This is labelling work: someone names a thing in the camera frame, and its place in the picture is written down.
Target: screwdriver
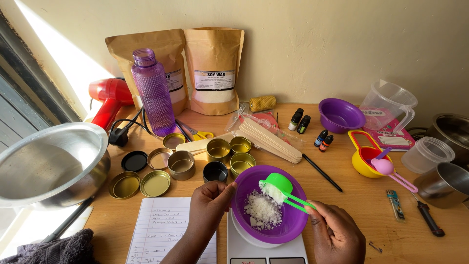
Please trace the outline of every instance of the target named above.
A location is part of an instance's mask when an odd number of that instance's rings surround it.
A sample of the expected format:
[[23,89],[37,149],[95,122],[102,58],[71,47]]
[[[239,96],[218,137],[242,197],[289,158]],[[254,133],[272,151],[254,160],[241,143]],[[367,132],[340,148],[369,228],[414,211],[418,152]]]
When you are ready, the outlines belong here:
[[433,235],[436,235],[438,237],[445,236],[445,231],[441,229],[433,220],[433,218],[430,215],[430,208],[428,208],[428,205],[424,204],[423,202],[419,201],[415,194],[413,192],[410,192],[413,197],[417,200],[417,208],[422,214],[422,216],[425,219],[425,222],[427,222],[428,227],[430,228],[431,232]]

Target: clear plastic cup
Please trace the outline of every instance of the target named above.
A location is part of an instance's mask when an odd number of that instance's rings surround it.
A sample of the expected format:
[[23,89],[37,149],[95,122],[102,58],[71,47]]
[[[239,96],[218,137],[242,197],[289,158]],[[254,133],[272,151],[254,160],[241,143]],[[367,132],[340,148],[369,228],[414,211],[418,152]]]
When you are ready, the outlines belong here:
[[380,80],[371,84],[371,90],[366,95],[359,109],[365,114],[364,127],[380,130],[396,117],[405,113],[406,116],[393,129],[400,132],[414,118],[412,107],[417,105],[417,98],[406,89]]
[[425,173],[435,168],[440,162],[452,161],[454,157],[454,151],[443,141],[423,137],[402,156],[401,161],[410,171]]

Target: red hair dryer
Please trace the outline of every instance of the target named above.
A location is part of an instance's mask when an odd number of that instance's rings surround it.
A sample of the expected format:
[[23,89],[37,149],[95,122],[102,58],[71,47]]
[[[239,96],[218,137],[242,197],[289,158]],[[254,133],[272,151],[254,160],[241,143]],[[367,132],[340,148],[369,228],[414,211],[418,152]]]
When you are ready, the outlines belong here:
[[107,130],[122,106],[134,104],[127,83],[119,78],[109,78],[90,83],[91,98],[104,101],[91,123]]

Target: purple water bottle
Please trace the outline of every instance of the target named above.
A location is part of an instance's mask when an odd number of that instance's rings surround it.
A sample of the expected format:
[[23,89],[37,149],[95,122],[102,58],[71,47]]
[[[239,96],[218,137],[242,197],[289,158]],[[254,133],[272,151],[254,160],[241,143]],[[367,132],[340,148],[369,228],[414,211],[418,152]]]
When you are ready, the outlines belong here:
[[137,49],[133,56],[132,75],[151,129],[155,135],[164,137],[176,129],[165,69],[152,49]]

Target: digital kitchen scale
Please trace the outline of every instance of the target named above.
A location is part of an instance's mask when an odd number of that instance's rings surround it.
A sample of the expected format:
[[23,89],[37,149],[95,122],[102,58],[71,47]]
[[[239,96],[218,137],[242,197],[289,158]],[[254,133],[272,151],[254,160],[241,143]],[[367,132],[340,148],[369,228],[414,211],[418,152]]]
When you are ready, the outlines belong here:
[[308,264],[303,237],[300,234],[290,242],[274,248],[260,248],[251,245],[237,231],[244,231],[236,222],[232,210],[227,214],[227,263],[228,264]]

